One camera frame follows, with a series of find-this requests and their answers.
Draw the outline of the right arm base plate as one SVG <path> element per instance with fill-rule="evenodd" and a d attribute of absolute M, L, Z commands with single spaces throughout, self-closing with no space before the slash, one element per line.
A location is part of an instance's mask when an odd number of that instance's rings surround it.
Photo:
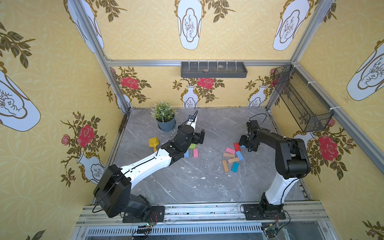
<path fill-rule="evenodd" d="M 277 222 L 287 218 L 283 210 L 283 205 L 271 205 L 262 202 L 259 204 L 243 204 L 240 209 L 247 221 L 268 220 Z"/>

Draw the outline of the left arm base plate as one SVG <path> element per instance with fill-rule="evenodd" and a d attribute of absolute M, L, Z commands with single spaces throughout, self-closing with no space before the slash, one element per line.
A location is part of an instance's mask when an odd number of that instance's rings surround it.
<path fill-rule="evenodd" d="M 140 216 L 132 213 L 124 213 L 123 223 L 162 223 L 165 218 L 165 206 L 151 206 Z"/>

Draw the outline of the red block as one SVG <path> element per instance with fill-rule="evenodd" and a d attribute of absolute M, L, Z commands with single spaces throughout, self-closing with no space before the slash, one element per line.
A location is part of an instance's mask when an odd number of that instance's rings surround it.
<path fill-rule="evenodd" d="M 234 148 L 235 148 L 236 152 L 240 152 L 241 151 L 241 147 L 240 147 L 239 143 L 234 143 Z"/>

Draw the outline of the pink block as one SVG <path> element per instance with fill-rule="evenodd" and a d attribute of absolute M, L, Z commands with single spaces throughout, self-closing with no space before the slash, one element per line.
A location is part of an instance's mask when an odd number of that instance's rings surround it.
<path fill-rule="evenodd" d="M 226 153 L 235 154 L 236 151 L 234 149 L 231 149 L 231 148 L 226 148 Z"/>
<path fill-rule="evenodd" d="M 199 151 L 197 148 L 193 149 L 193 157 L 198 158 L 199 157 Z"/>

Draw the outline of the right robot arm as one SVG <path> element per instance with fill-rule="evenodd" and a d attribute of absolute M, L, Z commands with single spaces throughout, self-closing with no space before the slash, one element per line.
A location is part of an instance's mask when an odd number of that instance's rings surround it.
<path fill-rule="evenodd" d="M 301 139 L 280 136 L 261 128 L 258 121 L 246 123 L 248 133 L 240 138 L 240 146 L 257 152 L 260 144 L 275 150 L 276 176 L 269 189 L 262 194 L 259 204 L 241 206 L 246 220 L 285 220 L 284 203 L 295 183 L 311 171 L 305 143 Z"/>

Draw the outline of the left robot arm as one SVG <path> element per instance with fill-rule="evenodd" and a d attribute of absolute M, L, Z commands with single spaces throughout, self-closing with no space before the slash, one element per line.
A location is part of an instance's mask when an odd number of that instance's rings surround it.
<path fill-rule="evenodd" d="M 131 190 L 146 177 L 182 159 L 192 144 L 202 144 L 205 130 L 197 133 L 190 125 L 181 125 L 173 139 L 159 147 L 153 154 L 133 164 L 106 168 L 94 190 L 97 205 L 109 218 L 128 213 L 146 219 L 151 204 L 142 195 L 133 195 Z"/>

